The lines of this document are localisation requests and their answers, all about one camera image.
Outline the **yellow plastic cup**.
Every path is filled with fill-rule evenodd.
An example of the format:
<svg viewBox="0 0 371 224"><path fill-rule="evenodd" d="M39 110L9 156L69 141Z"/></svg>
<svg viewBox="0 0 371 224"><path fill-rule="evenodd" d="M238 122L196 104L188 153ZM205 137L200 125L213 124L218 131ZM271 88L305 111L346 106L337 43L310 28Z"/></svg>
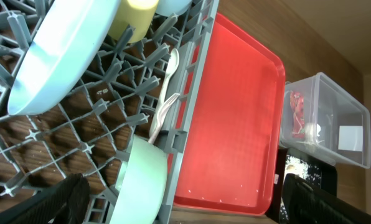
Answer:
<svg viewBox="0 0 371 224"><path fill-rule="evenodd" d="M143 39L149 29L159 0L121 0L108 35L118 40L128 25L134 28L129 43Z"/></svg>

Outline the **green bowl with rice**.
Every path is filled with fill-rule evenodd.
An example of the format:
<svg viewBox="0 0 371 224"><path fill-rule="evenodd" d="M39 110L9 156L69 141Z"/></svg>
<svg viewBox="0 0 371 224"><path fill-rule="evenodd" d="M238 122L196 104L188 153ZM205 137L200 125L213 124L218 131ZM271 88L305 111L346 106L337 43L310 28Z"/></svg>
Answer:
<svg viewBox="0 0 371 224"><path fill-rule="evenodd" d="M152 224L163 200L166 181L166 153L135 136L110 222Z"/></svg>

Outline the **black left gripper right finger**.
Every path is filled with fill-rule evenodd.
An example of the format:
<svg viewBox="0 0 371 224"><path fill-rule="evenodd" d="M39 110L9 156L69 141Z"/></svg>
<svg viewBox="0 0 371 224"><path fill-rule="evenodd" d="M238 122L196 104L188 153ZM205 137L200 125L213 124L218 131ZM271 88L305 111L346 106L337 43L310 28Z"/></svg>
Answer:
<svg viewBox="0 0 371 224"><path fill-rule="evenodd" d="M290 224L371 224L368 213L294 174L285 177L282 199Z"/></svg>

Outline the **white napkin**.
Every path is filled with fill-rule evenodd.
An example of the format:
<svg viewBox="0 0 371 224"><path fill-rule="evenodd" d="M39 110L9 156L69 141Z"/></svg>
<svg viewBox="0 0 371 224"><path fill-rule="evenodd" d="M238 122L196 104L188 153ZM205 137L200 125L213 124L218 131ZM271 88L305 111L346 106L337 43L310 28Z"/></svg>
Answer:
<svg viewBox="0 0 371 224"><path fill-rule="evenodd" d="M304 142L306 144L320 144L318 140L320 137L321 127L319 124L307 123L304 129Z"/></svg>

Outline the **pale blue bowl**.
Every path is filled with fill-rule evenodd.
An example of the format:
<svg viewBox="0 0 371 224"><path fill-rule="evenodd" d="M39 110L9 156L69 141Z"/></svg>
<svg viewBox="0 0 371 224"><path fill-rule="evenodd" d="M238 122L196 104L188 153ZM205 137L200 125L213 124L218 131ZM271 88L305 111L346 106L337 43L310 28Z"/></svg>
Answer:
<svg viewBox="0 0 371 224"><path fill-rule="evenodd" d="M159 0L156 14L169 17L171 14L181 15L188 10L192 0Z"/></svg>

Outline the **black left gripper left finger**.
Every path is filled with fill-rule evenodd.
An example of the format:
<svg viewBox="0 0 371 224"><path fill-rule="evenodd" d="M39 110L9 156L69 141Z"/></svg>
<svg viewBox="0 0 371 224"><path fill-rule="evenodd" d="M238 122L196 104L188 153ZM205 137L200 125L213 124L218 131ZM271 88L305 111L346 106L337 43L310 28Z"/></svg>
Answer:
<svg viewBox="0 0 371 224"><path fill-rule="evenodd" d="M71 174L27 200L0 213L0 224L83 223L90 185L82 174Z"/></svg>

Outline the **red snack wrapper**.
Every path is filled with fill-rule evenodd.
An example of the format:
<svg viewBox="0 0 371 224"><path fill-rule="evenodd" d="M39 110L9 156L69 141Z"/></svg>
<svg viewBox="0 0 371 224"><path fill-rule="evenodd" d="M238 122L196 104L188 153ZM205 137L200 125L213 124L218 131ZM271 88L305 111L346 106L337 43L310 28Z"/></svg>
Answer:
<svg viewBox="0 0 371 224"><path fill-rule="evenodd" d="M304 97L300 92L291 91L290 106L293 111L292 136L296 139L303 139L305 136Z"/></svg>

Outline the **light blue plate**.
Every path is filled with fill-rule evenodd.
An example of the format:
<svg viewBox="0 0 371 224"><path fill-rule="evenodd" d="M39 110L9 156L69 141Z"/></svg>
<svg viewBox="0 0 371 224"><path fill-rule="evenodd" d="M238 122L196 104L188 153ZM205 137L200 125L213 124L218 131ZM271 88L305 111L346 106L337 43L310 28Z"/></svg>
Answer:
<svg viewBox="0 0 371 224"><path fill-rule="evenodd" d="M60 103L91 64L119 5L119 0L54 1L18 70L8 114L42 114Z"/></svg>

